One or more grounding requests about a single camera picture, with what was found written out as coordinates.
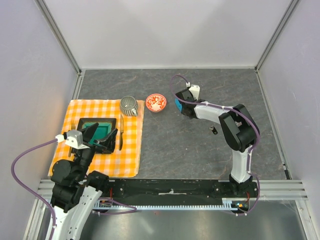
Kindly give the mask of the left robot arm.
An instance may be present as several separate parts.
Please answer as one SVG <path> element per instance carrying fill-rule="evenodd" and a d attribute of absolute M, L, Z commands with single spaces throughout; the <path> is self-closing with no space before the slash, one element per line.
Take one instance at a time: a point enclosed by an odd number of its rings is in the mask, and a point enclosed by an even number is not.
<path fill-rule="evenodd" d="M 94 139 L 98 127 L 96 122 L 55 137 L 71 147 L 74 155 L 73 160 L 60 159 L 52 167 L 52 230 L 46 235 L 48 240 L 78 240 L 94 204 L 110 191 L 107 175 L 96 170 L 87 173 L 96 153 L 112 154 L 116 148 L 118 129 Z"/>

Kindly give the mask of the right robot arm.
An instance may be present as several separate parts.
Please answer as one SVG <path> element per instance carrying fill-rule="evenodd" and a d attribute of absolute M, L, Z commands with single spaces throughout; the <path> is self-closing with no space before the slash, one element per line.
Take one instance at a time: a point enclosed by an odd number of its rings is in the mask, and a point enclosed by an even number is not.
<path fill-rule="evenodd" d="M 242 104 L 218 106 L 196 99 L 190 88 L 175 94 L 175 104 L 184 116 L 220 124 L 224 139 L 232 150 L 229 191 L 235 197 L 242 196 L 253 186 L 252 151 L 260 139 L 259 128 L 246 107 Z"/>

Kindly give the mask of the blue tag keyring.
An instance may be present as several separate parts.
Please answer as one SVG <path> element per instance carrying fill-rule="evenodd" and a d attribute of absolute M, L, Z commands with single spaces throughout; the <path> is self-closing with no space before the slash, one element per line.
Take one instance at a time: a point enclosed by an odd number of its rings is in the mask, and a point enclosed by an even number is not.
<path fill-rule="evenodd" d="M 182 106 L 182 104 L 180 103 L 180 101 L 176 98 L 176 99 L 174 100 L 174 103 L 175 103 L 177 109 L 179 110 L 179 112 L 181 113 L 181 112 L 182 112 L 182 109 L 183 109 L 183 106 Z"/>

